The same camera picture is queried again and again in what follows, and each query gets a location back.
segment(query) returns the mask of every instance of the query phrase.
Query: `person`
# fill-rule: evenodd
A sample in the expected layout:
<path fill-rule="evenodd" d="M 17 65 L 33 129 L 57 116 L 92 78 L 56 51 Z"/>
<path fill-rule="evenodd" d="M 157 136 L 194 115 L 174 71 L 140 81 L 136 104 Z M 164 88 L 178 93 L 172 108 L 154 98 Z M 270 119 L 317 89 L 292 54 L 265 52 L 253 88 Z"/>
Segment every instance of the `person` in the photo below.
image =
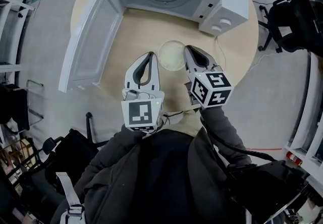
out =
<path fill-rule="evenodd" d="M 245 149 L 221 107 L 199 112 L 216 135 Z M 213 145 L 236 166 L 250 164 L 248 155 L 208 136 L 192 110 L 178 124 L 145 136 L 122 126 L 85 169 L 74 189 L 88 224 L 245 223 L 244 211 L 226 196 L 226 174 Z M 67 208 L 65 200 L 51 224 Z"/>

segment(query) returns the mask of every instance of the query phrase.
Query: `floor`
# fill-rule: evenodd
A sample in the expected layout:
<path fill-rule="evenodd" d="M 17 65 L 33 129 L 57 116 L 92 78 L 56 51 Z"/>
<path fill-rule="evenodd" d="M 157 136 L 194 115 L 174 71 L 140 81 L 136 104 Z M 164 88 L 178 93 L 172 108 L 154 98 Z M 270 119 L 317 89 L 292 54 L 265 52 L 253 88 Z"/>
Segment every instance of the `floor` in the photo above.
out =
<path fill-rule="evenodd" d="M 75 0 L 41 0 L 37 11 L 30 15 L 21 46 L 23 69 L 19 84 L 27 79 L 41 82 L 30 94 L 31 107 L 45 116 L 29 134 L 41 146 L 48 137 L 65 136 L 70 128 L 86 134 L 85 114 L 93 114 L 98 141 L 110 138 L 121 128 L 123 116 L 120 101 L 97 87 L 58 91 L 65 51 L 70 38 L 70 17 Z M 272 3 L 270 0 L 254 0 Z M 263 20 L 260 11 L 258 18 Z M 259 44 L 267 32 L 259 28 Z M 276 54 L 272 42 L 265 52 L 257 52 L 256 65 L 235 88 L 223 109 L 248 148 L 281 149 L 290 138 L 300 111 L 305 87 L 307 54 L 305 51 Z M 283 158 L 285 151 L 270 154 Z"/>

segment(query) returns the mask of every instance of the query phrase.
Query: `round wooden table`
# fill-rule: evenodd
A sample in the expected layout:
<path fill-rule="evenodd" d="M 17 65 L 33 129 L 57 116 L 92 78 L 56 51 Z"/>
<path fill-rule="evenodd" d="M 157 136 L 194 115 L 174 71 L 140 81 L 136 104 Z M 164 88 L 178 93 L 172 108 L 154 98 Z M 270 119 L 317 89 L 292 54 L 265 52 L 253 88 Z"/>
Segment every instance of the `round wooden table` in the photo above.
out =
<path fill-rule="evenodd" d="M 76 0 L 71 31 L 87 0 Z M 233 85 L 247 73 L 258 44 L 258 19 L 252 0 L 249 0 L 249 20 L 219 36 L 200 32 L 198 23 L 175 16 L 127 9 L 113 41 L 100 86 L 113 98 L 122 101 L 125 72 L 142 54 L 158 53 L 167 41 L 178 40 L 185 45 L 200 47 L 221 65 Z M 164 111 L 183 111 L 191 106 L 184 83 L 188 82 L 185 68 L 171 72 L 158 64 L 160 90 L 165 93 Z"/>

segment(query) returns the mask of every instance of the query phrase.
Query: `white microwave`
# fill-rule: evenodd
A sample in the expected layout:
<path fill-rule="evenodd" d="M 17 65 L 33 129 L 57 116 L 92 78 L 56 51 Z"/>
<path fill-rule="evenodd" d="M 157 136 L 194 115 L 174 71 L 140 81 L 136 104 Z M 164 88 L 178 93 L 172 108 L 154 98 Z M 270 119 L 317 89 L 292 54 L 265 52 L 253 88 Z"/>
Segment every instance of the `white microwave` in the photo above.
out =
<path fill-rule="evenodd" d="M 88 0 L 71 34 L 60 91 L 100 82 L 126 8 L 192 20 L 199 23 L 199 30 L 218 36 L 248 20 L 249 0 Z"/>

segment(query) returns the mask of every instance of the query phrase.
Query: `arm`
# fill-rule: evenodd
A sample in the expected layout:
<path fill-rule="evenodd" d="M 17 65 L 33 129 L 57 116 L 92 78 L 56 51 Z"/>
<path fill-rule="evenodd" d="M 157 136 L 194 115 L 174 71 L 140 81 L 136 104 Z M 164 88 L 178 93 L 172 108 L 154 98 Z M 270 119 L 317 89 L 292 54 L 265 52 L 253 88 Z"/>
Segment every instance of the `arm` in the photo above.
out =
<path fill-rule="evenodd" d="M 84 202 L 84 187 L 93 179 L 93 177 L 102 169 L 117 163 L 124 155 L 126 155 L 142 138 L 146 135 L 144 132 L 132 132 L 122 125 L 121 131 L 116 133 L 114 137 L 104 146 L 95 158 L 87 166 L 80 178 L 75 184 L 74 190 L 80 199 Z M 56 209 L 51 219 L 51 224 L 58 224 L 61 215 L 68 208 L 66 199 Z"/>
<path fill-rule="evenodd" d="M 205 124 L 220 138 L 225 140 L 228 144 L 240 149 L 245 149 L 243 142 L 237 130 L 231 125 L 229 119 L 224 115 L 221 107 L 209 107 L 201 109 L 201 116 Z M 212 144 L 219 148 L 220 154 L 229 162 L 236 165 L 246 165 L 251 163 L 248 155 L 236 152 L 219 143 L 216 139 L 209 136 Z"/>

